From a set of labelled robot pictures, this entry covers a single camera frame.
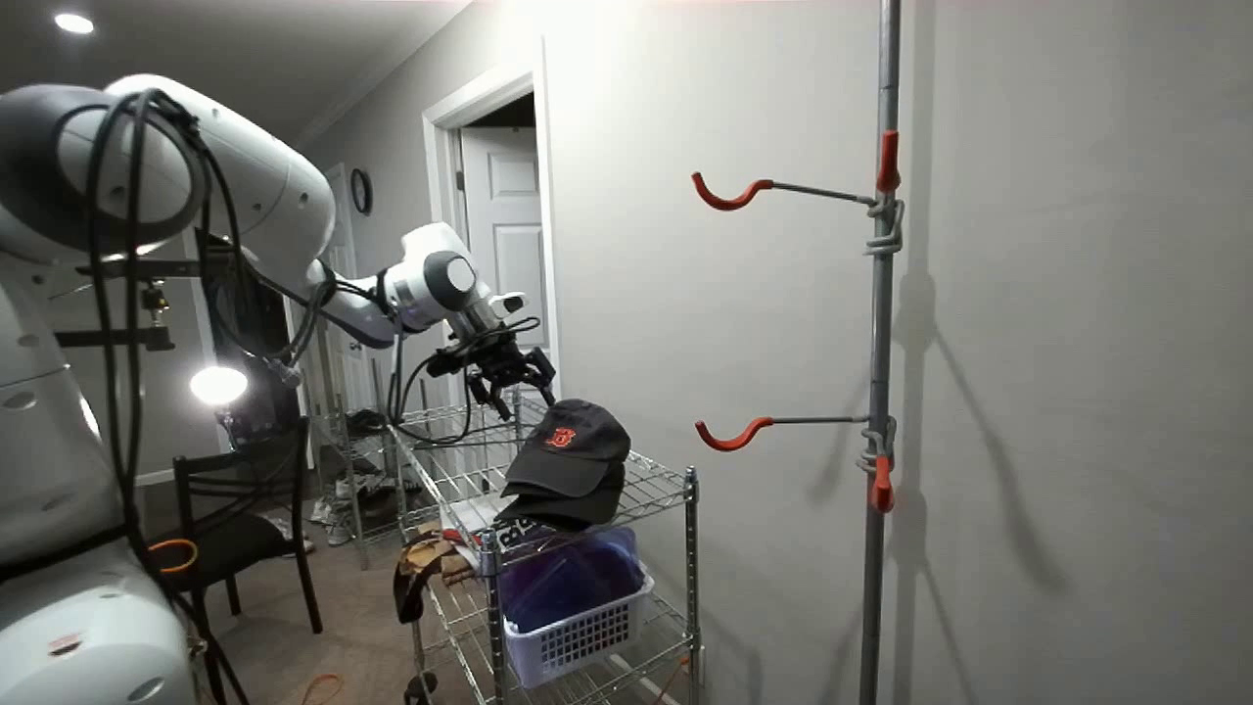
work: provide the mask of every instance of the metal pole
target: metal pole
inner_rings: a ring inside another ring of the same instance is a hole
[[[902,80],[902,0],[876,10],[876,135],[899,135],[899,80]],[[882,185],[874,241],[874,348],[870,348],[870,451],[895,456],[895,255],[899,241],[899,195]],[[861,625],[861,705],[876,705],[876,651],[882,651],[882,588],[885,588],[885,511],[866,502],[866,625]]]

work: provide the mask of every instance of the robotic arm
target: robotic arm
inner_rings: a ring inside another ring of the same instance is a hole
[[[550,397],[550,356],[516,348],[448,225],[406,233],[403,259],[371,277],[328,271],[323,259],[336,220],[328,179],[256,122],[174,80],[136,76],[101,93],[11,92],[0,99],[0,162],[19,165],[0,173],[8,255],[46,264],[58,247],[145,247],[187,233],[200,216],[209,236],[241,245],[262,284],[313,305],[359,345],[388,348],[448,320],[455,343],[437,353],[437,378],[468,367],[474,400],[503,414],[510,386]]]

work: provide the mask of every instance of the door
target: door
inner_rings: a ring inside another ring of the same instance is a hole
[[[477,273],[499,294],[521,289],[521,313],[540,318],[540,326],[521,335],[516,345],[550,348],[536,130],[463,130],[463,195]]]

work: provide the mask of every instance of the black chair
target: black chair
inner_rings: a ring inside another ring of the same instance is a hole
[[[200,549],[187,571],[169,575],[177,592],[191,592],[195,618],[209,626],[205,592],[226,585],[233,617],[241,617],[237,575],[259,559],[296,558],[309,626],[323,636],[323,613],[309,579],[302,502],[307,502],[307,434],[296,433],[252,434],[233,456],[177,459],[182,531]]]

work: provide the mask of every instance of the lamp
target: lamp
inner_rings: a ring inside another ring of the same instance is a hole
[[[187,390],[205,409],[233,409],[247,392],[247,378],[226,366],[205,366]]]
[[[67,36],[96,36],[89,0],[53,0],[53,24]]]

